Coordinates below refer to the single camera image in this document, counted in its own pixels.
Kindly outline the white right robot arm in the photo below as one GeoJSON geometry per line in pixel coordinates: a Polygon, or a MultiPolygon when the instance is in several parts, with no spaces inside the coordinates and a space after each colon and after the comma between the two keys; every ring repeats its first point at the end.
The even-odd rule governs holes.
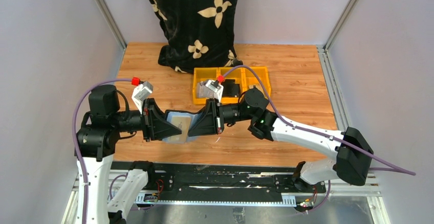
{"type": "Polygon", "coordinates": [[[363,186],[366,183],[373,153],[361,132],[348,127],[345,131],[326,130],[307,126],[279,117],[267,110],[265,95],[256,88],[245,92],[239,103],[222,105],[208,99],[198,113],[198,119],[188,131],[190,137],[218,135],[224,126],[249,121],[248,130],[258,139],[297,144],[327,156],[326,160],[300,162],[292,178],[295,190],[305,192],[312,185],[328,180],[363,186]]]}

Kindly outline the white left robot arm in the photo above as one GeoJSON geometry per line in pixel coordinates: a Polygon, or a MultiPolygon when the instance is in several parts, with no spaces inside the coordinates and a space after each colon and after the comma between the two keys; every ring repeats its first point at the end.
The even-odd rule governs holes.
{"type": "Polygon", "coordinates": [[[140,131],[147,141],[181,132],[164,119],[150,98],[153,86],[149,82],[137,80],[133,85],[135,110],[120,110],[119,100],[124,94],[113,80],[98,83],[81,96],[88,100],[90,109],[80,125],[72,124],[79,179],[76,223],[126,223],[141,190],[153,190],[154,200],[158,200],[163,191],[173,188],[170,174],[157,173],[152,162],[135,161],[117,192],[111,190],[111,166],[123,132],[134,135],[140,131]]]}

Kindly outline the gold credit card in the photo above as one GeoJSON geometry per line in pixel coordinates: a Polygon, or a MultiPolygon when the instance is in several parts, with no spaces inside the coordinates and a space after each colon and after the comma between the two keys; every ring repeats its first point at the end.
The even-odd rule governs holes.
{"type": "Polygon", "coordinates": [[[169,121],[172,125],[181,130],[181,134],[167,138],[167,142],[175,144],[185,143],[188,138],[188,130],[191,124],[191,117],[187,115],[175,115],[170,117],[169,121]]]}

